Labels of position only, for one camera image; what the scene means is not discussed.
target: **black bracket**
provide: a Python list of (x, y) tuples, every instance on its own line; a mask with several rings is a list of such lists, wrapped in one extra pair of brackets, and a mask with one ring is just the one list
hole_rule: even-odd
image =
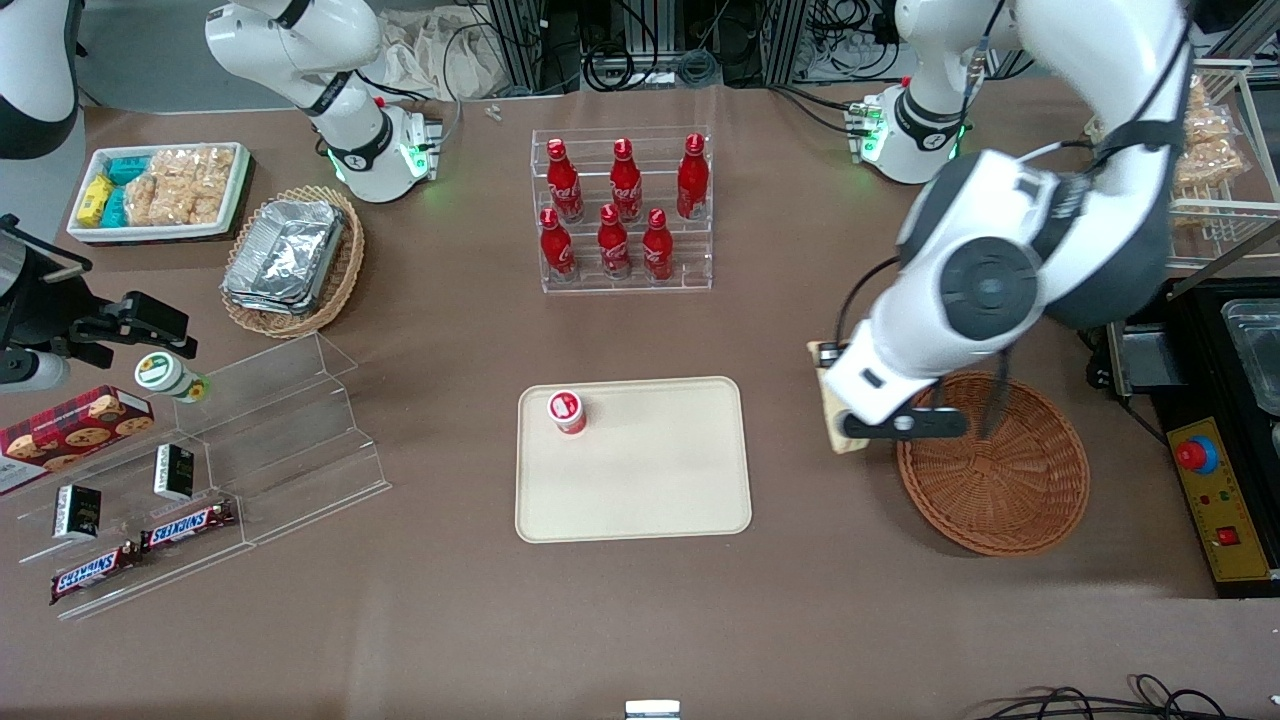
[(924, 439), (961, 437), (969, 432), (969, 420), (955, 407), (900, 407), (879, 425), (868, 425), (852, 413), (840, 419), (840, 432), (849, 438)]

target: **bottle cap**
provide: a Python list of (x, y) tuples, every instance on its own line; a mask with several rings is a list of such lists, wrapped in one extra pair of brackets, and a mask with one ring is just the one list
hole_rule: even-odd
[(685, 152), (690, 155), (701, 155), (703, 150), (707, 149), (707, 138), (701, 133), (691, 133), (685, 138)]

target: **round wicker basket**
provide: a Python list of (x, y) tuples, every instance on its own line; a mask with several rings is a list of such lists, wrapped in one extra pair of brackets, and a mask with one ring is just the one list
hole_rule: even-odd
[[(1041, 393), (1009, 380), (1000, 425), (979, 439), (993, 378), (957, 373), (943, 380), (946, 405), (969, 419), (960, 438), (897, 446), (897, 466), (911, 501), (946, 537), (992, 556), (1044, 552), (1084, 516), (1089, 464), (1071, 424)], [(918, 405), (927, 405), (932, 391)]]

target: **clear acrylic display stand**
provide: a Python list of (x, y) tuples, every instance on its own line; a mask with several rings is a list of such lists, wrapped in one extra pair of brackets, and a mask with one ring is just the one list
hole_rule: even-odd
[[(356, 364), (312, 333), (209, 374), (206, 400), (184, 405), (147, 398), (152, 429), (0, 498), (3, 523), (17, 530), (22, 565), (40, 569), (22, 592), (49, 597), (50, 578), (125, 539), (219, 501), (237, 524), (214, 528), (145, 556), (142, 564), (58, 601), (61, 619), (86, 616), (325, 518), (390, 488), (374, 441), (356, 427), (338, 378)], [(175, 443), (196, 455), (191, 501), (152, 493), (155, 451)], [(51, 538), (56, 488), (102, 492), (99, 536)]]
[[(676, 214), (676, 172), (685, 156), (685, 137), (699, 132), (707, 137), (704, 156), (712, 169), (712, 181), (707, 187), (707, 218), (686, 220)], [(547, 141), (561, 138), (568, 150), (568, 158), (577, 168), (582, 183), (585, 213), (582, 220), (566, 224), (573, 238), (573, 256), (577, 260), (579, 277), (573, 282), (559, 283), (552, 279), (547, 259), (536, 243), (541, 228), (538, 213), (552, 206), (550, 188), (547, 186)], [(613, 169), (613, 141), (620, 137), (631, 140), (636, 167), (644, 178), (644, 213), (640, 220), (627, 228), (627, 252), (631, 256), (631, 277), (625, 281), (609, 279), (604, 274), (600, 259), (600, 246), (595, 240), (600, 229), (600, 208), (612, 201), (609, 170)], [(570, 292), (689, 292), (712, 287), (712, 222), (714, 217), (716, 168), (713, 165), (712, 136), (707, 126), (655, 127), (655, 128), (595, 128), (534, 131), (530, 167), (534, 183), (534, 247), (538, 254), (538, 268), (541, 275), (543, 291), (548, 293)], [(649, 210), (662, 208), (667, 211), (667, 228), (675, 240), (676, 272), (669, 281), (660, 284), (650, 283), (644, 273), (644, 250), (640, 240), (644, 236)]]

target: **cookie box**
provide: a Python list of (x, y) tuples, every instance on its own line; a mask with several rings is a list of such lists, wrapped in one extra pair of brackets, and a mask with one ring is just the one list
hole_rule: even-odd
[(0, 495), (63, 470), (155, 424), (151, 405), (101, 386), (0, 430)]

